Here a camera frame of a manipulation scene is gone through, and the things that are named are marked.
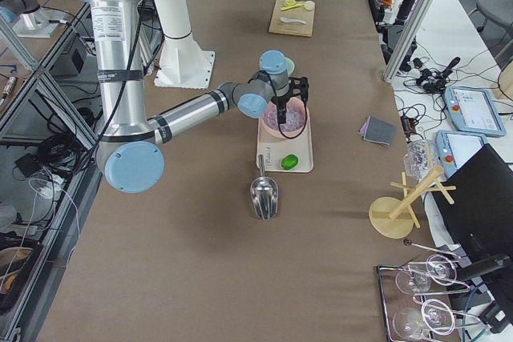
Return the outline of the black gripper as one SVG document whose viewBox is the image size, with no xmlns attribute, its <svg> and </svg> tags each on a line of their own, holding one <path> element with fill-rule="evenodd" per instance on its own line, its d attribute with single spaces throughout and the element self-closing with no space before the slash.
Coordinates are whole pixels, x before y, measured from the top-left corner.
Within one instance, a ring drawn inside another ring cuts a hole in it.
<svg viewBox="0 0 513 342">
<path fill-rule="evenodd" d="M 309 98 L 309 80 L 306 77 L 289 77 L 285 93 L 275 95 L 271 101 L 277 106 L 277 123 L 286 124 L 286 104 L 292 98 L 299 98 L 306 106 Z"/>
</svg>

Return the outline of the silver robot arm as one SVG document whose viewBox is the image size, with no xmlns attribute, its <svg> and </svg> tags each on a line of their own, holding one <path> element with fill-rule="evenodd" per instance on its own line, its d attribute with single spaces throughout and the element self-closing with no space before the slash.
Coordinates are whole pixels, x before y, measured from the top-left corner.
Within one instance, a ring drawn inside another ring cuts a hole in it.
<svg viewBox="0 0 513 342">
<path fill-rule="evenodd" d="M 50 38 L 66 23 L 60 10 L 44 10 L 38 0 L 1 0 L 1 16 L 20 38 Z"/>
<path fill-rule="evenodd" d="M 153 0 L 164 38 L 156 84 L 200 88 L 204 93 L 148 118 L 139 44 L 143 0 L 82 1 L 91 8 L 105 119 L 95 159 L 119 191 L 139 193 L 153 187 L 164 173 L 160 145 L 200 123 L 232 107 L 256 119 L 269 104 L 277 107 L 277 120 L 283 123 L 287 102 L 309 96 L 307 79 L 290 77 L 278 50 L 261 55 L 259 70 L 247 82 L 227 82 L 209 91 L 215 55 L 193 38 L 186 0 Z"/>
</svg>

